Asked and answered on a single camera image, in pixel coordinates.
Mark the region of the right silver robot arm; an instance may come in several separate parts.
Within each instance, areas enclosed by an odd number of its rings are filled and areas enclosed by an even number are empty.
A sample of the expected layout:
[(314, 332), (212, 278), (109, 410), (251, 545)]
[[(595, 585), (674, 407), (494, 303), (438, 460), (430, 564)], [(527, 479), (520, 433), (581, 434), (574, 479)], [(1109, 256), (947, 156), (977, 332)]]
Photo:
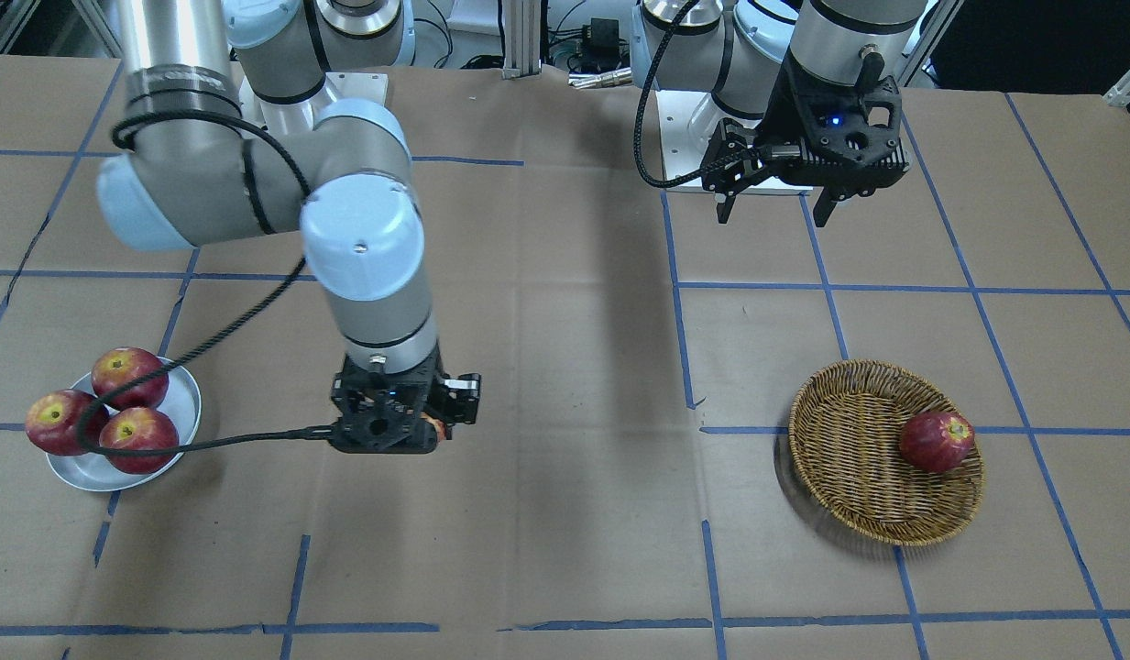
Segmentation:
[(412, 151), (377, 99), (333, 87), (331, 54), (388, 40), (400, 1), (127, 1), (127, 108), (99, 168), (101, 214), (136, 250), (298, 231), (299, 269), (344, 338), (329, 426), (347, 454), (431, 454), (477, 418), (481, 377), (443, 370)]

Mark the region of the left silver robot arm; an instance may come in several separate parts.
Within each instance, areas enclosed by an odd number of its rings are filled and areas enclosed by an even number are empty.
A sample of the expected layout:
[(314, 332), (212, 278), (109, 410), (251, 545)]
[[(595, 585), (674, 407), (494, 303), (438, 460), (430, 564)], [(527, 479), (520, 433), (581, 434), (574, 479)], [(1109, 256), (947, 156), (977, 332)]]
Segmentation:
[[(817, 228), (853, 197), (909, 172), (893, 60), (924, 1), (640, 1), (631, 71), (641, 95), (632, 153), (647, 185), (698, 182), (725, 223), (737, 196), (770, 179), (816, 188)], [(650, 92), (707, 94), (719, 110), (697, 167), (658, 179), (642, 155)]]

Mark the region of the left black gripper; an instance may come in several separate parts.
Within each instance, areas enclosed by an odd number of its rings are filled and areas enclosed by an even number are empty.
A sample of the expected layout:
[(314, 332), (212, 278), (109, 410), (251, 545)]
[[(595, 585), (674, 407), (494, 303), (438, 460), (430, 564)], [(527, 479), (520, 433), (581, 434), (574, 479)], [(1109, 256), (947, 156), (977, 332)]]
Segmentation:
[(852, 196), (895, 185), (911, 168), (899, 134), (903, 96), (884, 58), (859, 55), (850, 82), (828, 81), (788, 55), (758, 125), (719, 122), (702, 162), (702, 186), (718, 194), (727, 225), (737, 193), (762, 181), (819, 186), (812, 225), (825, 228)]

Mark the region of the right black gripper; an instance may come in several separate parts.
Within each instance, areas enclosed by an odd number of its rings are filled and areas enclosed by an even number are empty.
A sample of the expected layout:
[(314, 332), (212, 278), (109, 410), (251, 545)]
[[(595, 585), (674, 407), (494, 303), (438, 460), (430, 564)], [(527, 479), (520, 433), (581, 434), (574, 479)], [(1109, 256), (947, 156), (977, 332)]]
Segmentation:
[(334, 450), (425, 455), (443, 443), (436, 445), (431, 426), (423, 422), (424, 412), (447, 422), (451, 438), (458, 425), (477, 422), (480, 373), (447, 376), (438, 349), (409, 370), (388, 373), (385, 365), (384, 357), (371, 357), (367, 367), (344, 357), (330, 391), (338, 416), (325, 431), (327, 443)]

